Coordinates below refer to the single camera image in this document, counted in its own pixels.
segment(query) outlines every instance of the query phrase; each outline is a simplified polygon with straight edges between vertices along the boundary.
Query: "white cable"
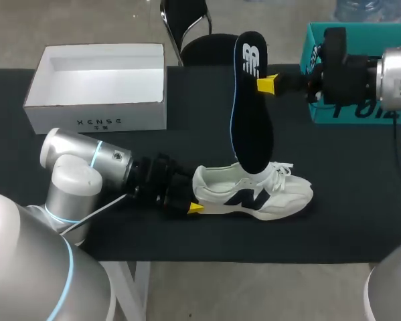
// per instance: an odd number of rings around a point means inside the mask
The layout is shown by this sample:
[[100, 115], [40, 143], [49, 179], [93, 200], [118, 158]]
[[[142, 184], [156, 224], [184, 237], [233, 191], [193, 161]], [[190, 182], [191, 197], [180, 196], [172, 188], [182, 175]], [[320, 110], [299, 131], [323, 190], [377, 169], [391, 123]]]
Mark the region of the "white cable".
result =
[[105, 206], [101, 207], [100, 209], [97, 209], [96, 211], [94, 211], [93, 213], [87, 215], [85, 218], [83, 218], [81, 221], [79, 221], [76, 224], [71, 225], [69, 228], [67, 228], [65, 231], [61, 232], [61, 236], [67, 234], [68, 232], [71, 232], [73, 229], [76, 229], [77, 227], [79, 227], [80, 225], [84, 224], [85, 221], [89, 220], [91, 217], [95, 216], [96, 214], [99, 214], [100, 212], [104, 211], [105, 209], [107, 209], [108, 207], [110, 207], [111, 205], [114, 205], [115, 203], [118, 203], [119, 201], [121, 201], [122, 199], [124, 199], [127, 196], [127, 194], [121, 195], [119, 198], [115, 199], [114, 201], [112, 201], [109, 204], [106, 204]]

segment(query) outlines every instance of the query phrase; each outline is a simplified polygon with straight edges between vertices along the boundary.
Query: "black table mat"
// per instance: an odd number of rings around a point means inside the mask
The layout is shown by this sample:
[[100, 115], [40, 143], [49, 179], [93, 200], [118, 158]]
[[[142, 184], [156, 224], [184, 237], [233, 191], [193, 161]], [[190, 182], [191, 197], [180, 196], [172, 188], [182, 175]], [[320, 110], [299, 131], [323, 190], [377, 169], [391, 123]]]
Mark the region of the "black table mat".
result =
[[[45, 201], [44, 135], [22, 110], [33, 71], [0, 70], [0, 193], [21, 205]], [[169, 68], [168, 130], [91, 134], [135, 156], [166, 152], [186, 166], [234, 162], [231, 68]], [[269, 98], [273, 159], [312, 182], [300, 215], [262, 222], [244, 215], [169, 219], [124, 209], [99, 217], [83, 248], [99, 260], [344, 263], [379, 261], [401, 243], [401, 182], [391, 126], [317, 126], [301, 94]]]

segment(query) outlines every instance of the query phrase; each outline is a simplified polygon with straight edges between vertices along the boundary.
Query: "black chair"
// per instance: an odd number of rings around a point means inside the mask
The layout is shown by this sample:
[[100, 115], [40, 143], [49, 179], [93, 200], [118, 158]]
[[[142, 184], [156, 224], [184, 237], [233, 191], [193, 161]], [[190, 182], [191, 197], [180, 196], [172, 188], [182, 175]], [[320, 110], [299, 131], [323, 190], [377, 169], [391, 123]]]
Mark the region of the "black chair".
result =
[[[160, 12], [180, 66], [232, 65], [237, 35], [212, 34], [212, 20], [205, 0], [161, 0]], [[187, 32], [204, 17], [209, 35], [197, 38], [182, 49]]]

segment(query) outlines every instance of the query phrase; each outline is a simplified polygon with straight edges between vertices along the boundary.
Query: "concrete floor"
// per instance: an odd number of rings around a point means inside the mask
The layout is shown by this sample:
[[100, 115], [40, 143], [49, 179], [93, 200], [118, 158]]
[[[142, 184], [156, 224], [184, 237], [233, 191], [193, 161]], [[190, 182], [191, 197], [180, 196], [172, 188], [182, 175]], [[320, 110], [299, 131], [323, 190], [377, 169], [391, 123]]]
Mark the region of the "concrete floor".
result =
[[[261, 32], [272, 64], [297, 62], [308, 22], [328, 20], [334, 5], [333, 0], [208, 1], [215, 33]], [[205, 32], [203, 22], [187, 41]], [[159, 0], [0, 0], [0, 68], [35, 68], [47, 44], [145, 41], [164, 43], [167, 63], [176, 64]], [[362, 288], [369, 272], [368, 264], [158, 262], [147, 316], [149, 321], [365, 320]]]

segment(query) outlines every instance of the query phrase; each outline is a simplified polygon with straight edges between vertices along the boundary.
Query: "white sneaker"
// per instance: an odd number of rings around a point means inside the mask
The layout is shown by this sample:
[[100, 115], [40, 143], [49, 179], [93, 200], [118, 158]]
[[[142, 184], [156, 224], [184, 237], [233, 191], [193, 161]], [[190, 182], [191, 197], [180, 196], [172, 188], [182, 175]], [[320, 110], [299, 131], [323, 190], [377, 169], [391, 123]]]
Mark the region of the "white sneaker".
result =
[[245, 212], [261, 220], [281, 219], [303, 209], [313, 197], [309, 181], [292, 176], [292, 164], [270, 163], [250, 175], [239, 163], [228, 167], [199, 166], [193, 192], [202, 214]]

